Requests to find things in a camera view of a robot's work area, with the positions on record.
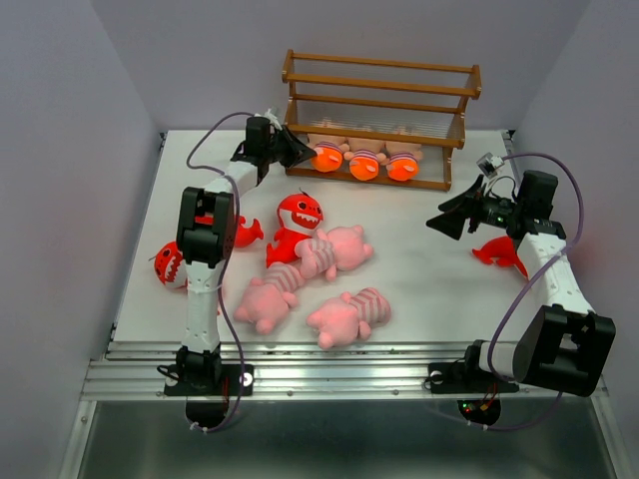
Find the boy doll black hair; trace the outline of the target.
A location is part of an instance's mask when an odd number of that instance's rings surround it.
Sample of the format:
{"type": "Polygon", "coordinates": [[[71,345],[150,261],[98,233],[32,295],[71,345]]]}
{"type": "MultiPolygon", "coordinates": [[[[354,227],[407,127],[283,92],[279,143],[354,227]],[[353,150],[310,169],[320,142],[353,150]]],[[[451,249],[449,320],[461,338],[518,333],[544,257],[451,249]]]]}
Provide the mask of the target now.
{"type": "Polygon", "coordinates": [[[308,134],[308,146],[316,152],[311,159],[311,165],[321,173],[338,170],[343,155],[349,151],[347,138],[338,135],[308,134]]]}

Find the boy doll from corner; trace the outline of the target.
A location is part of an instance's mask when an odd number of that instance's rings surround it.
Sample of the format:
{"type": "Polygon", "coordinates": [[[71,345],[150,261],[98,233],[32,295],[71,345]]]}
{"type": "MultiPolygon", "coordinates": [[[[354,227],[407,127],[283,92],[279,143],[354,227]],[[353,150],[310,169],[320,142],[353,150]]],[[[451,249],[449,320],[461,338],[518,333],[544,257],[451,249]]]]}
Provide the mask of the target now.
{"type": "Polygon", "coordinates": [[[386,141],[387,175],[394,181],[407,182],[419,173],[423,158],[421,145],[410,142],[386,141]]]}

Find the pink pig plush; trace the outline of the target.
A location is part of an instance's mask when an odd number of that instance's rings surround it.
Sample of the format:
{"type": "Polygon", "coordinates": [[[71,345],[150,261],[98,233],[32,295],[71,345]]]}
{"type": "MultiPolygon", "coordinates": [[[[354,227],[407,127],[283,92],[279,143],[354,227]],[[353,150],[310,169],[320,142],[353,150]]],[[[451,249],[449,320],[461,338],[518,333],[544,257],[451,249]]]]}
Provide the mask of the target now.
{"type": "Polygon", "coordinates": [[[368,340],[372,329],[387,324],[390,317],[388,300],[377,289],[366,287],[326,300],[306,323],[318,333],[318,346],[328,350],[368,340]]]}
{"type": "Polygon", "coordinates": [[[296,266],[274,262],[263,277],[251,279],[234,311],[234,320],[252,324],[258,334],[270,334],[299,305],[297,291],[305,283],[296,266]]]}
{"type": "Polygon", "coordinates": [[[350,271],[372,258],[373,246],[364,240],[360,225],[338,227],[328,232],[317,230],[311,239],[301,240],[295,247],[300,259],[300,273],[311,279],[323,274],[335,281],[339,271],[350,271]]]}

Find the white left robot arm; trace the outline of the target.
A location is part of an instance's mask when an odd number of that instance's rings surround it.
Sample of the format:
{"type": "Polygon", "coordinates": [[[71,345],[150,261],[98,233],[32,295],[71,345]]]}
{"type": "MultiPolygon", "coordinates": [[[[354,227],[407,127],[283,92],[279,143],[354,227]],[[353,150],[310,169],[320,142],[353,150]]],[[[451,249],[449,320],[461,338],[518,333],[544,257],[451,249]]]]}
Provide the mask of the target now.
{"type": "Polygon", "coordinates": [[[223,362],[218,325],[229,317],[222,286],[235,248],[241,198],[261,184],[271,165],[289,169],[313,154],[274,114],[242,116],[245,136],[229,162],[202,164],[201,170],[216,178],[182,192],[176,244],[187,274],[187,322],[174,363],[158,369],[167,396],[243,394],[247,366],[223,362]]]}

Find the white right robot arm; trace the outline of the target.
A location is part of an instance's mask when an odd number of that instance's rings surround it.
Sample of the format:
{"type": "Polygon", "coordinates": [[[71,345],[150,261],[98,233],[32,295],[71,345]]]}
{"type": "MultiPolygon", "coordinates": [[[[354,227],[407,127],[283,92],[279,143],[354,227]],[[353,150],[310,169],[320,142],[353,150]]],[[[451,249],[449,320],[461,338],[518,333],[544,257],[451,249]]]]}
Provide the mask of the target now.
{"type": "Polygon", "coordinates": [[[616,335],[581,292],[566,249],[563,226],[551,219],[558,180],[527,171],[516,197],[494,198],[482,178],[439,206],[426,226],[454,240],[481,224],[505,230],[539,308],[516,344],[478,339],[459,365],[462,383],[481,389],[494,377],[580,397],[598,384],[616,335]]]}

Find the wooden three-tier shelf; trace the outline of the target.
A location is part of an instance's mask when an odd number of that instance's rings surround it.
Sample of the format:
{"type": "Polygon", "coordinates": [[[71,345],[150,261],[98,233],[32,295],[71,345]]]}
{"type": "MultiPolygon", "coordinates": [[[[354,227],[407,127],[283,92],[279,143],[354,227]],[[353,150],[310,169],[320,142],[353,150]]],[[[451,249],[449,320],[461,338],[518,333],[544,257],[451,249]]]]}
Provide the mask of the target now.
{"type": "MultiPolygon", "coordinates": [[[[377,185],[447,192],[452,157],[466,140],[465,116],[482,93],[478,65],[453,66],[320,55],[288,50],[282,80],[289,89],[285,123],[303,142],[308,134],[373,138],[421,145],[419,173],[392,180],[385,165],[370,181],[377,185]]],[[[360,182],[343,158],[330,173],[311,160],[289,176],[360,182]]]]}

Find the red shark plush right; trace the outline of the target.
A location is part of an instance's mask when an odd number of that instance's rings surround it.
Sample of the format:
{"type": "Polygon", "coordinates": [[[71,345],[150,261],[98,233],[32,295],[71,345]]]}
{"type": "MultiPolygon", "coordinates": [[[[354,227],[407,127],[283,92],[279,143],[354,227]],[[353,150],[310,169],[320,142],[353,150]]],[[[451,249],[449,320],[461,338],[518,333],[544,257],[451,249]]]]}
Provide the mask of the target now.
{"type": "Polygon", "coordinates": [[[528,272],[520,260],[513,240],[508,236],[491,239],[481,248],[474,248],[472,255],[484,264],[496,264],[502,268],[515,267],[525,278],[528,272]]]}

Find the red shark plush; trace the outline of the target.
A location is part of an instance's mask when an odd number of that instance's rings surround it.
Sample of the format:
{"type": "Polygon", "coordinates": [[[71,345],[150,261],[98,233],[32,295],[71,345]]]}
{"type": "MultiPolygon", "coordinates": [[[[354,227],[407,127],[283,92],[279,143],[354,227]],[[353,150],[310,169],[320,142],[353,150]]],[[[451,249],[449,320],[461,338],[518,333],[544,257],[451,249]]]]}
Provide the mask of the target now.
{"type": "MultiPolygon", "coordinates": [[[[248,227],[246,226],[246,218],[244,216],[237,216],[237,219],[238,227],[234,240],[235,248],[245,248],[254,241],[264,238],[264,232],[258,219],[253,219],[252,224],[248,227]]],[[[214,223],[214,219],[210,216],[196,216],[195,223],[197,225],[211,226],[214,223]]]]}
{"type": "Polygon", "coordinates": [[[171,294],[187,296],[188,276],[182,252],[177,243],[169,241],[148,259],[153,273],[163,288],[171,294]]]}
{"type": "Polygon", "coordinates": [[[474,248],[472,255],[484,264],[496,264],[502,268],[515,267],[525,278],[528,272],[520,260],[513,240],[508,236],[491,239],[481,248],[474,248]]]}
{"type": "Polygon", "coordinates": [[[292,263],[298,259],[297,244],[310,239],[323,222],[320,203],[309,194],[299,192],[285,197],[277,209],[279,229],[266,248],[266,267],[276,262],[292,263]]]}

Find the red shark plush centre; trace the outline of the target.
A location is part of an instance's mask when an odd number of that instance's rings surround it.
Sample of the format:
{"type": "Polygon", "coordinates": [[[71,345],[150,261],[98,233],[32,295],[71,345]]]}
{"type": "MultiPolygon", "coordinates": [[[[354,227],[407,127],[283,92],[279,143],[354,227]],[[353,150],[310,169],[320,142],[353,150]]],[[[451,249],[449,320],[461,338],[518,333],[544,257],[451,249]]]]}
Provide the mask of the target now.
{"type": "Polygon", "coordinates": [[[310,239],[323,222],[320,203],[309,194],[299,192],[285,197],[277,209],[279,229],[266,248],[266,267],[276,262],[292,263],[298,259],[297,244],[310,239]]]}

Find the red shark plush upper left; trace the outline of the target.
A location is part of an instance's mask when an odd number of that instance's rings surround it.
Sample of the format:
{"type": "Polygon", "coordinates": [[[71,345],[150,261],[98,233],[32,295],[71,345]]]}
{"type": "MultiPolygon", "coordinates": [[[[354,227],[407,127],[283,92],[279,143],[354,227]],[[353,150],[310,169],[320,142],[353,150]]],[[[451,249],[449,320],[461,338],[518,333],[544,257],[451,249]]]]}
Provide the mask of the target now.
{"type": "MultiPolygon", "coordinates": [[[[246,226],[246,218],[244,216],[237,216],[237,219],[238,227],[234,240],[235,248],[245,248],[254,241],[264,238],[264,232],[258,219],[253,219],[252,224],[248,227],[246,226]]],[[[214,223],[214,219],[210,216],[196,216],[195,223],[197,225],[211,226],[214,223]]]]}

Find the red shark plush lower left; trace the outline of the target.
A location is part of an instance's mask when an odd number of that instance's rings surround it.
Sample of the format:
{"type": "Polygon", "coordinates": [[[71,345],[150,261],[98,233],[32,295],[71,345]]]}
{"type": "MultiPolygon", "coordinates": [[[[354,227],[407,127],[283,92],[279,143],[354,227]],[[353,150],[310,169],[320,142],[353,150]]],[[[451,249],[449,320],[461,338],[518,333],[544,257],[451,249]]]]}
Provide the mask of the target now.
{"type": "Polygon", "coordinates": [[[148,259],[153,273],[163,288],[171,294],[187,296],[188,276],[182,252],[177,243],[169,241],[148,259]]]}

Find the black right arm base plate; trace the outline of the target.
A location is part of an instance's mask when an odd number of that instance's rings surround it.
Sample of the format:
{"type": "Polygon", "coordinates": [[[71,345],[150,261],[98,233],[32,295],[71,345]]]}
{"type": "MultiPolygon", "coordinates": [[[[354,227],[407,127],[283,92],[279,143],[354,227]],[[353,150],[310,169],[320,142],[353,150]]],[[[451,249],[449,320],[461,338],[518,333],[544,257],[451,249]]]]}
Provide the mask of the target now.
{"type": "Polygon", "coordinates": [[[422,384],[433,394],[479,394],[492,393],[499,382],[490,373],[453,361],[430,363],[422,384]]]}

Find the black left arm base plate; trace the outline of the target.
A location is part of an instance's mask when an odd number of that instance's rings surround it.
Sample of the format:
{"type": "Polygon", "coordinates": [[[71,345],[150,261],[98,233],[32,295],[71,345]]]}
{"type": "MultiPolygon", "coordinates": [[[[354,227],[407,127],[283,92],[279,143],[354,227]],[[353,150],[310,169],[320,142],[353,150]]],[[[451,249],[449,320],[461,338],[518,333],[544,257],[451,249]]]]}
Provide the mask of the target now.
{"type": "Polygon", "coordinates": [[[212,371],[189,371],[182,375],[175,364],[159,365],[164,377],[164,394],[169,397],[251,396],[255,369],[251,364],[221,363],[212,371]]]}

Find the aluminium rail frame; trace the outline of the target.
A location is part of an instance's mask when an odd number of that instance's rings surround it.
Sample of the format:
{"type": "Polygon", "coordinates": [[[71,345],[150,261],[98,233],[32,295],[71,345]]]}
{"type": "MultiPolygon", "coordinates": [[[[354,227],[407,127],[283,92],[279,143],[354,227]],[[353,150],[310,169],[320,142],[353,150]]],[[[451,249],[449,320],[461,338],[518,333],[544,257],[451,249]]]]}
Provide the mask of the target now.
{"type": "Polygon", "coordinates": [[[497,236],[481,227],[454,241],[428,229],[444,194],[286,177],[271,171],[242,201],[266,230],[278,201],[305,190],[326,206],[330,227],[360,224],[375,255],[335,283],[317,280],[273,335],[240,326],[256,369],[251,397],[231,427],[192,430],[180,399],[162,394],[156,367],[183,333],[185,299],[165,291],[148,259],[176,227],[181,190],[209,181],[185,160],[222,163],[240,132],[173,131],[119,314],[113,343],[87,373],[83,395],[96,401],[84,478],[612,478],[613,448],[604,391],[593,398],[525,388],[502,399],[503,424],[537,420],[511,433],[462,424],[454,400],[423,385],[430,362],[453,360],[492,334],[517,295],[514,270],[486,266],[471,250],[497,236]],[[377,289],[387,324],[366,341],[328,350],[306,320],[344,292],[377,289]]]}

